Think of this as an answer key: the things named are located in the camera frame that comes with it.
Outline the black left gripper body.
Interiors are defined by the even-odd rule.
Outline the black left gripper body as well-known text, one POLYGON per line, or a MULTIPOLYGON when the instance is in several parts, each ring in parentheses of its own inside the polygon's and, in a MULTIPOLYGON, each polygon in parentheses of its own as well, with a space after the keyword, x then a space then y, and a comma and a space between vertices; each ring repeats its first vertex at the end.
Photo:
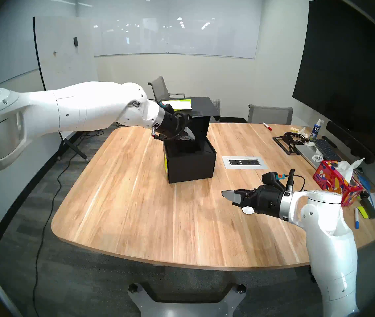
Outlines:
POLYGON ((175 112, 169 104, 158 104, 158 106, 159 112, 152 127, 152 137, 162 142, 179 140, 184 129, 188 128, 191 116, 183 112, 175 112))

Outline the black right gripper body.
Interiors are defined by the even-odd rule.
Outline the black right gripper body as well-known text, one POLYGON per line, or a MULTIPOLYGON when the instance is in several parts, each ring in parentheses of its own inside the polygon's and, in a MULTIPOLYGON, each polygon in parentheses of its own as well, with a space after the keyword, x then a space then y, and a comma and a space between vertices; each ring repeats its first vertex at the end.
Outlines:
POLYGON ((262 175, 263 185, 253 190, 247 196, 247 206, 255 213, 265 214, 276 218, 289 218, 293 199, 294 173, 290 171, 286 186, 280 182, 282 174, 268 172, 262 175))

